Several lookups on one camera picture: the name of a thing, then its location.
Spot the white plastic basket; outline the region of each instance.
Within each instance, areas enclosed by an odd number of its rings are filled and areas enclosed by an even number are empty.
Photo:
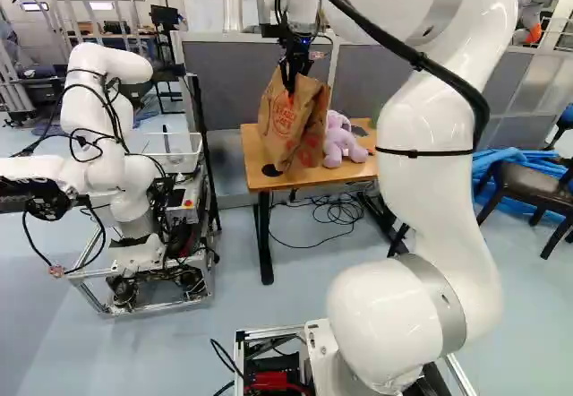
[[[200,133],[137,133],[130,136],[130,150],[157,160],[167,173],[191,173],[203,149]]]

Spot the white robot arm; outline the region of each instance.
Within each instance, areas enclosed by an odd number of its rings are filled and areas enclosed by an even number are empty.
[[[534,44],[541,39],[541,11],[545,6],[549,6],[552,0],[518,0],[519,18],[524,29],[518,29],[513,34],[512,44]]]
[[[299,13],[310,17],[308,3],[282,2],[291,20]],[[432,73],[441,79],[454,73],[474,91],[485,86],[517,22],[517,0],[343,2],[323,6],[339,36],[385,41],[416,60],[412,48],[379,26],[449,70]],[[377,127],[381,194],[415,229],[415,250],[344,271],[328,294],[329,325],[342,358],[368,387],[388,395],[415,381],[424,364],[490,331],[502,312],[500,276],[476,224],[471,192],[471,150],[489,114],[476,112],[469,95],[427,72],[432,68],[417,67],[384,105]]]
[[[67,159],[0,159],[0,176],[12,183],[45,178],[56,182],[70,198],[117,191],[110,209],[124,225],[124,234],[134,238],[148,235],[150,224],[133,223],[148,220],[144,217],[150,207],[146,192],[157,169],[150,159],[127,154],[124,139],[133,129],[133,107],[118,91],[112,90],[109,98],[104,87],[112,78],[139,83],[148,81],[152,74],[150,63],[136,54],[90,43],[75,47],[68,62],[60,125],[69,136],[84,138],[85,145]]]

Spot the red connector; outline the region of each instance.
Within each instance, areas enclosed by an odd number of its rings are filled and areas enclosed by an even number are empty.
[[[300,383],[290,383],[286,372],[260,372],[254,376],[249,385],[245,385],[244,392],[259,390],[262,392],[284,392],[294,390],[312,396],[311,392]]]

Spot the purple stuffed animal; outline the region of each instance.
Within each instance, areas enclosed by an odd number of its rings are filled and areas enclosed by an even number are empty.
[[[323,166],[338,168],[342,164],[342,156],[346,155],[354,163],[364,163],[368,159],[368,150],[358,145],[351,129],[352,125],[348,118],[329,109],[323,147],[326,154]]]

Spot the brown paper bag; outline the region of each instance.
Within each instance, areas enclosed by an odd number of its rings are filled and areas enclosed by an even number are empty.
[[[261,98],[259,134],[277,170],[322,163],[329,94],[328,85],[298,74],[295,94],[289,98],[280,68],[275,70]]]

